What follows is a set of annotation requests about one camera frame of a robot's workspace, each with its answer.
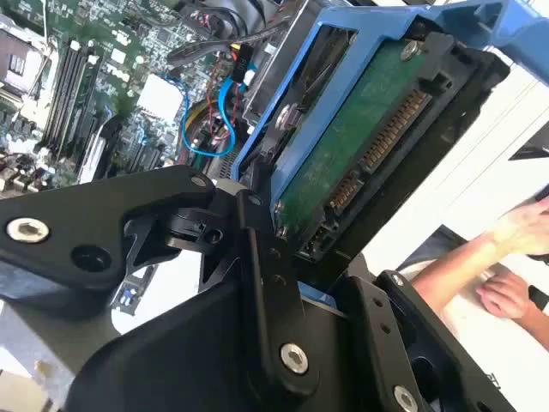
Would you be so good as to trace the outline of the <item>person's right hand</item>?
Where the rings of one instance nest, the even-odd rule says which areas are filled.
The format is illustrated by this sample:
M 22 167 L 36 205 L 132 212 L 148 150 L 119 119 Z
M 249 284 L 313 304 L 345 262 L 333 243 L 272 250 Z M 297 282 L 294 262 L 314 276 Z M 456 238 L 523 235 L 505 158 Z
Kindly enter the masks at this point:
M 490 277 L 476 292 L 484 308 L 498 318 L 523 319 L 536 309 L 528 284 L 509 270 Z

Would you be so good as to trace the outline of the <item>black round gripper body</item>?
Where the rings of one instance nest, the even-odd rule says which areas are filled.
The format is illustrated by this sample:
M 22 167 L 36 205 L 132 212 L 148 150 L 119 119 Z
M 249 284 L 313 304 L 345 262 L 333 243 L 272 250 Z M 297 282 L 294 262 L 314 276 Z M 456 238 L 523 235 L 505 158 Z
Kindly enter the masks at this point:
M 222 282 L 106 344 L 69 390 L 68 411 L 361 411 L 374 394 L 366 310 L 379 291 L 353 276 L 336 311 L 295 279 Z

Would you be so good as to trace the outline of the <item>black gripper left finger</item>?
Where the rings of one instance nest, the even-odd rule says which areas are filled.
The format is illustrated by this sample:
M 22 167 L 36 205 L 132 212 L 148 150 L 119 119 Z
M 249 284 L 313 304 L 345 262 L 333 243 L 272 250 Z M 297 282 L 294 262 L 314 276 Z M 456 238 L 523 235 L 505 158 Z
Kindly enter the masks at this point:
M 206 287 L 253 275 L 295 279 L 268 201 L 168 167 L 1 203 L 1 295 L 65 319 L 106 308 L 125 276 L 176 257 L 205 260 Z

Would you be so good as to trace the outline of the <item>person's left hand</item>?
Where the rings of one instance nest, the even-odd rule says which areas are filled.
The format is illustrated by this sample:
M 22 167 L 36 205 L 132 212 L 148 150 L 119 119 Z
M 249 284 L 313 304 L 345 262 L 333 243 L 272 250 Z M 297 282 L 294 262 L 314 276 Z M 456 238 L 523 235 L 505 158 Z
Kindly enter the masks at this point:
M 548 253 L 548 198 L 512 209 L 488 231 L 504 255 Z

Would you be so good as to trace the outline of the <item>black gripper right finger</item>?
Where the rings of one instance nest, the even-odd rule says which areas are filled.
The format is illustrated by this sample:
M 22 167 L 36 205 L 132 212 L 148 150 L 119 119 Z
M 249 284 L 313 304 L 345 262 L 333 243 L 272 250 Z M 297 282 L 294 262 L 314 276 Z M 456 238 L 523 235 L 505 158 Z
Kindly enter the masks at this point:
M 354 382 L 366 411 L 511 411 L 513 406 L 419 297 L 392 271 L 344 276 Z

